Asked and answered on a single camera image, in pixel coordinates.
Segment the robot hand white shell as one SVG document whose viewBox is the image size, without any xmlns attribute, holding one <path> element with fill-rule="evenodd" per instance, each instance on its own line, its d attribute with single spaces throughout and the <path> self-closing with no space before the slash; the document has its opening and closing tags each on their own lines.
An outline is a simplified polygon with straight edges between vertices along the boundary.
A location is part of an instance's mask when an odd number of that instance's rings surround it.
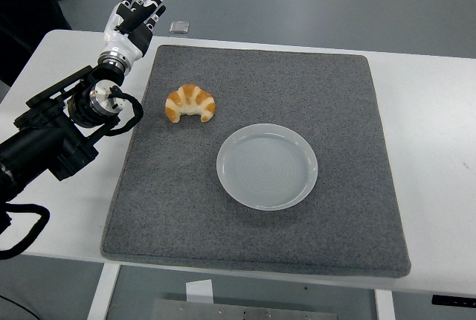
<svg viewBox="0 0 476 320">
<path fill-rule="evenodd" d="M 152 32 L 165 12 L 164 0 L 122 0 L 112 10 L 104 30 L 99 63 L 117 60 L 127 68 L 145 56 Z"/>
</svg>

